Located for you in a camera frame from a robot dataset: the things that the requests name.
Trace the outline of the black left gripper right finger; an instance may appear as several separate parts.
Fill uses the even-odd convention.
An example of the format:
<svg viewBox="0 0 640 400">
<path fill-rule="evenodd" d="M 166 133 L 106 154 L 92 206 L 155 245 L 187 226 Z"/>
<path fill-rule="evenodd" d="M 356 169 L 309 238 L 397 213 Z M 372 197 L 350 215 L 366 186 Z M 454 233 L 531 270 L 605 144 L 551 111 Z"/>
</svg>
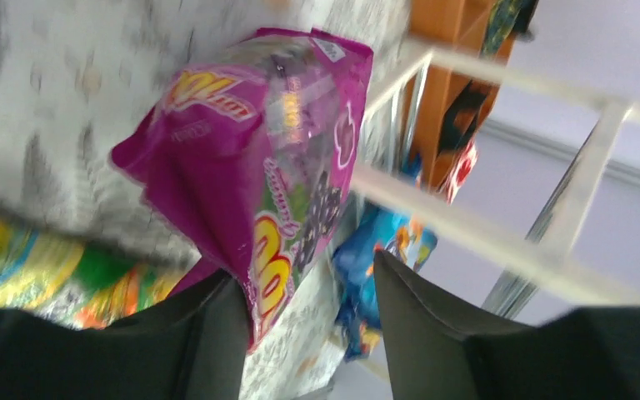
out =
<svg viewBox="0 0 640 400">
<path fill-rule="evenodd" d="M 640 399 L 640 307 L 580 307 L 532 327 L 374 258 L 396 399 Z"/>
</svg>

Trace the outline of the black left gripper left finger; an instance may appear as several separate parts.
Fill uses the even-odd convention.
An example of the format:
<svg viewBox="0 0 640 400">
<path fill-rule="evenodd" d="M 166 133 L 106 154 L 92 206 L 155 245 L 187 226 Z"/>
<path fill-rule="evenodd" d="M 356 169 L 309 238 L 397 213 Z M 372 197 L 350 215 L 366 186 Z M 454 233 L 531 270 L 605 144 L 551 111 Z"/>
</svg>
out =
<svg viewBox="0 0 640 400">
<path fill-rule="evenodd" d="M 221 271 L 104 329 L 0 310 L 0 399 L 236 399 L 248 342 Z"/>
</svg>

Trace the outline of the purple grape candy bag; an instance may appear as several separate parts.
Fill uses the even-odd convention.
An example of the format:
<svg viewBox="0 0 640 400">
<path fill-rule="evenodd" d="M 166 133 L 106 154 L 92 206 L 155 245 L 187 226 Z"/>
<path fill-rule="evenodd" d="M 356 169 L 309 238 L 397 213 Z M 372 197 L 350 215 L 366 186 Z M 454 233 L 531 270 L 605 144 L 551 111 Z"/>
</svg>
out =
<svg viewBox="0 0 640 400">
<path fill-rule="evenodd" d="M 177 290 L 237 279 L 255 347 L 348 199 L 373 69 L 366 44 L 265 27 L 177 72 L 112 163 L 200 252 Z"/>
</svg>

